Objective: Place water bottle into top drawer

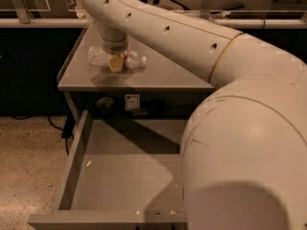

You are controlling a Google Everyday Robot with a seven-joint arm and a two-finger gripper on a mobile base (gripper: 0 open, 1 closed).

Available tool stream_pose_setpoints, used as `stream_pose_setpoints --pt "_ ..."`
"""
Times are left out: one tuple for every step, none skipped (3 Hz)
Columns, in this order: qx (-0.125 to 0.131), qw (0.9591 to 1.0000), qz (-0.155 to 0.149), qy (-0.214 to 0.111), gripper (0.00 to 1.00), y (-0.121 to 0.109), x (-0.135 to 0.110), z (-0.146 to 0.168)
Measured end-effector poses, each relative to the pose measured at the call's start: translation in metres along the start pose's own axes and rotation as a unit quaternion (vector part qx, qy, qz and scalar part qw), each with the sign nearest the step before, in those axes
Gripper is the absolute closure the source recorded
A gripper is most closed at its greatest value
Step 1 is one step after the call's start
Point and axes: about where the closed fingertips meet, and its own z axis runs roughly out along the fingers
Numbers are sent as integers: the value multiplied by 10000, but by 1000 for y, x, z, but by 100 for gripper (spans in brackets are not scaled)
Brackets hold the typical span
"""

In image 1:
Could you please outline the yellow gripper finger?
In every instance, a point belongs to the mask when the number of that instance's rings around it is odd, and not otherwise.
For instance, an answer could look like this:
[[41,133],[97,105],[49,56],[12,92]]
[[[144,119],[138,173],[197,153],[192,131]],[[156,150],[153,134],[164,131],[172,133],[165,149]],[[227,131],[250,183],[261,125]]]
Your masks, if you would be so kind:
[[109,55],[108,65],[112,73],[120,72],[124,65],[124,56],[123,55]]

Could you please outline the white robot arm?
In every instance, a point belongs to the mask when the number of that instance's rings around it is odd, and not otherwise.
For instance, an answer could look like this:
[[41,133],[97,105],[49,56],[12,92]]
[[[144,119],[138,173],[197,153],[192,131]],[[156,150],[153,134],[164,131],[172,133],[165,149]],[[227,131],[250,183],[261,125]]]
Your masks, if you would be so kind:
[[256,37],[139,0],[82,0],[216,87],[181,141],[189,230],[306,230],[306,65]]

